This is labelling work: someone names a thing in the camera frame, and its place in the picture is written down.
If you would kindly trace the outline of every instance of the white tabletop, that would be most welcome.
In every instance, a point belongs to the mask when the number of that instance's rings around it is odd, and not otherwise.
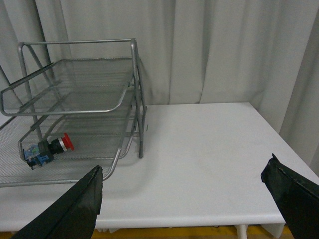
[[[149,106],[146,125],[144,158],[133,142],[103,184],[98,229],[283,223],[260,178],[272,153],[319,184],[249,103]],[[71,186],[0,188],[0,231],[21,229]]]

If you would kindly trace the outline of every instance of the yellow floor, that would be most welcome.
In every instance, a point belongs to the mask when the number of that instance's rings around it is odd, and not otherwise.
[[[0,239],[8,239],[12,233],[0,233]],[[272,239],[273,237],[260,226],[249,226],[248,239]],[[148,229],[120,229],[114,233],[99,233],[92,235],[93,239],[236,239],[235,227],[191,227],[191,228],[148,228]],[[288,227],[284,228],[281,239],[293,239]]]

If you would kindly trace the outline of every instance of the white curtain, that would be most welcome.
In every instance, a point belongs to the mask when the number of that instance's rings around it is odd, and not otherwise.
[[[18,41],[135,37],[147,104],[250,102],[319,174],[318,7],[319,0],[0,0],[0,51],[12,53],[0,64],[18,79]],[[82,54],[116,52],[122,48]],[[80,49],[49,53],[56,61]]]

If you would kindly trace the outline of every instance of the metal rod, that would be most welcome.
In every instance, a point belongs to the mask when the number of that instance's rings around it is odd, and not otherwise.
[[[130,114],[131,114],[131,111],[128,111],[128,113],[126,115],[126,120],[125,120],[125,124],[124,124],[124,130],[123,130],[123,133],[122,133],[122,136],[121,136],[119,148],[118,148],[118,150],[116,152],[116,155],[115,155],[113,164],[111,166],[111,169],[110,169],[109,173],[105,177],[103,177],[103,181],[107,180],[109,177],[112,176],[112,174],[114,172],[114,169],[116,167],[116,164],[118,163],[118,160],[119,160],[119,157],[120,157],[120,153],[121,153],[121,150],[122,150],[122,144],[123,144],[125,133],[126,133],[126,128],[127,128],[127,125],[129,123],[129,119],[130,119]]]
[[[23,84],[24,82],[26,82],[26,81],[32,79],[33,77],[36,77],[37,75],[40,75],[43,71],[46,71],[48,68],[53,67],[53,66],[56,65],[57,63],[58,63],[58,62],[56,62],[56,63],[51,63],[51,64],[49,64],[49,65],[43,67],[42,69],[39,69],[39,70],[37,70],[37,71],[31,73],[30,75],[28,75],[28,76],[26,76],[26,77],[23,77],[23,78],[21,78],[21,79],[15,81],[15,82],[13,82],[13,83],[11,83],[10,86],[9,86],[8,88],[4,89],[3,91],[1,91],[1,93],[4,93],[4,92],[6,92],[6,91],[8,91],[8,90],[12,90],[13,88],[15,88],[15,87],[17,87],[17,86]]]
[[[41,64],[41,62],[40,62],[40,60],[39,60],[37,54],[35,53],[33,47],[30,46],[30,45],[27,45],[27,48],[29,49],[29,51],[30,51],[31,55],[33,56],[33,58],[34,58],[36,64],[38,65],[39,69],[42,69],[43,66],[42,66],[42,64]],[[42,74],[43,74],[45,80],[47,81],[48,85],[52,86],[52,85],[54,85],[54,84],[56,83],[56,82],[53,82],[53,81],[49,78],[49,76],[47,75],[46,71],[43,71]],[[53,94],[54,94],[54,96],[56,97],[56,99],[57,99],[58,101],[61,99],[61,94],[60,94],[60,92],[59,92],[56,88],[53,88]]]
[[[141,105],[140,105],[140,90],[138,83],[138,72],[137,72],[137,60],[136,60],[136,52],[135,52],[136,40],[132,39],[131,41],[131,51],[132,51],[132,62],[133,62],[133,75],[134,75],[134,85],[135,85],[135,101],[136,101],[136,109],[138,115],[138,126],[140,133],[140,150],[139,150],[139,158],[143,158],[143,141],[144,141],[144,132],[142,126],[142,118],[141,118]]]
[[[120,155],[119,159],[122,159],[124,158],[128,152],[129,152],[129,149],[131,147],[131,144],[132,144],[132,141],[133,141],[133,137],[134,137],[134,129],[135,129],[135,124],[136,124],[136,121],[137,121],[137,111],[135,110],[135,115],[134,115],[134,120],[133,120],[133,123],[132,123],[132,128],[131,128],[131,135],[130,135],[130,139],[129,139],[129,142],[128,144],[126,145],[126,148],[125,148],[125,151],[122,155]]]
[[[0,183],[0,188],[32,186],[32,185],[65,184],[65,183],[76,183],[77,181],[79,180],[49,180],[49,181],[36,181],[36,182],[23,182],[23,183]]]
[[[27,72],[26,72],[25,60],[24,60],[24,55],[23,55],[23,46],[24,46],[23,42],[20,42],[18,44],[18,56],[19,56],[21,70],[22,70],[22,75],[24,77],[26,77],[27,76]],[[29,81],[25,82],[25,90],[26,90],[26,94],[27,94],[28,100],[31,101],[32,100],[32,94],[31,94],[31,88],[30,88]],[[30,111],[32,113],[35,113],[34,105],[30,106]],[[38,121],[38,118],[37,118],[36,115],[33,115],[32,118],[33,118],[33,122],[34,123],[36,123]],[[37,136],[39,138],[39,141],[42,141],[41,129],[37,128],[36,132],[37,132]]]
[[[1,66],[1,65],[0,65],[0,72],[2,73],[2,75],[3,75],[3,77],[4,77],[4,80],[7,82],[8,86],[9,86],[11,83],[10,83],[8,77],[6,76],[4,70],[2,69],[2,66]],[[16,97],[16,99],[19,101],[19,103],[20,103],[21,105],[23,105],[22,101],[21,101],[20,98],[16,95],[15,91],[12,90],[12,92],[13,92],[14,96]]]
[[[118,57],[100,57],[100,58],[67,58],[60,61],[100,61],[100,60],[117,60],[117,59],[131,59],[131,56],[118,56]]]
[[[88,41],[43,41],[43,42],[24,42],[24,45],[56,45],[56,44],[86,44],[86,43],[107,43],[107,42],[127,42],[131,39],[114,40],[88,40]]]
[[[139,49],[138,49],[138,44],[135,41],[135,48],[136,48],[136,67],[138,71],[138,77],[139,77],[139,84],[141,88],[141,100],[142,100],[142,106],[143,106],[143,118],[142,118],[142,126],[143,126],[143,131],[144,131],[144,124],[145,124],[145,115],[147,111],[147,107],[145,105],[145,98],[144,98],[144,86],[143,86],[143,81],[142,81],[142,75],[140,73],[140,56],[139,56]]]

